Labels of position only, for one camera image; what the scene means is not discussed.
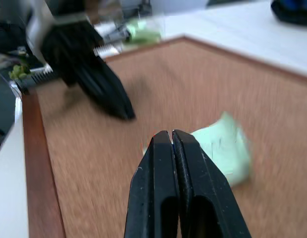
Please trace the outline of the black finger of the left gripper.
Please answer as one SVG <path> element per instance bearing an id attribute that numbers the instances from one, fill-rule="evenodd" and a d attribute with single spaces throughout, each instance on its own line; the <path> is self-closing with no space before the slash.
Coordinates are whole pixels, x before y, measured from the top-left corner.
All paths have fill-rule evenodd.
<path id="1" fill-rule="evenodd" d="M 132 103 L 114 71 L 101 57 L 96 57 L 97 84 L 102 91 L 102 106 L 113 116 L 120 119 L 136 117 Z"/>
<path id="2" fill-rule="evenodd" d="M 100 90 L 100 87 L 97 84 L 97 76 L 98 76 L 97 68 L 81 67 L 78 70 L 75 70 L 75 74 L 78 76 L 77 82 L 79 86 L 82 88 L 82 90 L 96 104 L 101 106 L 107 112 L 107 110 L 102 106 L 102 101 L 101 101 L 102 91 Z"/>

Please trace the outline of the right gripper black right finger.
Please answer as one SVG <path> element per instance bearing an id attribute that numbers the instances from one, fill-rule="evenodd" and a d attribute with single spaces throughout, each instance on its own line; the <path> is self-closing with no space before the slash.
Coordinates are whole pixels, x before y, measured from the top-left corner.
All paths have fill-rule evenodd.
<path id="1" fill-rule="evenodd" d="M 182 238 L 252 238 L 230 185 L 190 134 L 172 132 Z"/>

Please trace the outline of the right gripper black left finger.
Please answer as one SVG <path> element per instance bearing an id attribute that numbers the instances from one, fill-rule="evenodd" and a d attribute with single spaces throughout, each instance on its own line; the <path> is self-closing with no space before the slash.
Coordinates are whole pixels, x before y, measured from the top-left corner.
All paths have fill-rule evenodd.
<path id="1" fill-rule="evenodd" d="M 177 238 L 178 189 L 167 131 L 154 135 L 130 184 L 124 238 Z"/>

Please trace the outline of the clear plastic box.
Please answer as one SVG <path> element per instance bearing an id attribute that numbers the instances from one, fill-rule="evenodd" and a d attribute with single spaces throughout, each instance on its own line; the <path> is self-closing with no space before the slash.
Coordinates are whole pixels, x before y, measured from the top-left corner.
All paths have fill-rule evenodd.
<path id="1" fill-rule="evenodd" d="M 161 40 L 163 39 L 165 35 L 165 22 L 164 19 L 161 17 L 155 17 L 155 16 L 135 17 L 130 19 L 124 19 L 117 22 L 102 22 L 98 25 L 95 25 L 95 29 L 101 36 L 102 40 L 100 42 L 100 45 L 96 46 L 94 50 L 101 52 L 109 50 L 111 48 L 115 48 L 118 51 L 121 51 L 123 49 L 134 49 L 138 47 L 153 45 L 153 44 L 148 44 L 148 45 L 137 46 L 137 45 L 128 45 L 124 43 L 124 41 L 129 36 L 129 33 L 126 31 L 126 24 L 133 19 L 147 19 L 156 22 L 161 32 Z"/>

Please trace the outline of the dark tray with clear rim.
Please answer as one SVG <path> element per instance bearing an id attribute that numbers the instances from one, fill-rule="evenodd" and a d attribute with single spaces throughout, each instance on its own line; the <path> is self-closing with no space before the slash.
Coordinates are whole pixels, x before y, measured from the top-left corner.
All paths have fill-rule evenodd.
<path id="1" fill-rule="evenodd" d="M 21 93 L 15 81 L 0 71 L 0 149 L 20 114 Z"/>

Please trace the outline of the light green cloth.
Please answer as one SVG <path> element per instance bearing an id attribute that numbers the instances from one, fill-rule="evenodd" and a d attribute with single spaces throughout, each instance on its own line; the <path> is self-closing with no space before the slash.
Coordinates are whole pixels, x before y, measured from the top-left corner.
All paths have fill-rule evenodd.
<path id="1" fill-rule="evenodd" d="M 249 177 L 252 166 L 249 140 L 240 124 L 229 113 L 223 112 L 215 123 L 191 135 L 224 174 L 231 187 Z"/>

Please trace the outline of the dark rounded object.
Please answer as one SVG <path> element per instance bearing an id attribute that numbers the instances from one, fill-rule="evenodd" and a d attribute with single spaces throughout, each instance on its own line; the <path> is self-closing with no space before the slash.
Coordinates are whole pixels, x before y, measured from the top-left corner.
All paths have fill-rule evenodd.
<path id="1" fill-rule="evenodd" d="M 272 0 L 270 7 L 279 21 L 307 26 L 307 0 Z"/>

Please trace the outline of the cork board with wooden frame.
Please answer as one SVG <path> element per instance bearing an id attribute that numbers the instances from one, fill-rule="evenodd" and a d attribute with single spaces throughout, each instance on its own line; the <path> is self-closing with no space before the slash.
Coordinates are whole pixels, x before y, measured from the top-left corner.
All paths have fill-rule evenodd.
<path id="1" fill-rule="evenodd" d="M 234 195 L 253 238 L 307 238 L 307 77 L 182 37 L 107 59 L 136 113 L 57 80 L 23 97 L 29 238 L 121 238 L 129 186 L 159 131 L 228 112 L 249 141 Z"/>

